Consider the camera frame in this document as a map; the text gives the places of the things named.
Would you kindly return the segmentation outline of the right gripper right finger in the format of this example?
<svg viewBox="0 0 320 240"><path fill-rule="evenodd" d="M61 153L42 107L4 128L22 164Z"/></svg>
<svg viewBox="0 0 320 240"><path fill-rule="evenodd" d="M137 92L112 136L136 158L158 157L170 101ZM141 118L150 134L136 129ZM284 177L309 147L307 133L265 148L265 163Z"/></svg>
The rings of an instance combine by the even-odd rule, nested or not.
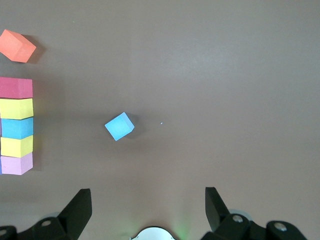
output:
<svg viewBox="0 0 320 240"><path fill-rule="evenodd" d="M240 213L230 213L215 187L205 188L205 213L211 228L203 240L305 240L293 224L272 220L266 227Z"/></svg>

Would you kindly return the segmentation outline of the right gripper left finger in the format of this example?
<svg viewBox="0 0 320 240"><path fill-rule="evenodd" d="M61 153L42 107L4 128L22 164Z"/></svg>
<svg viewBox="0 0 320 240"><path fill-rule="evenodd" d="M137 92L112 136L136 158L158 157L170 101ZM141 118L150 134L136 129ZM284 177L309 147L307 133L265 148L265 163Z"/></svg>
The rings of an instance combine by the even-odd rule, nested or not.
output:
<svg viewBox="0 0 320 240"><path fill-rule="evenodd" d="M80 189L55 217L46 217L30 228L17 232L13 225L0 227L2 240L77 240L92 216L89 188Z"/></svg>

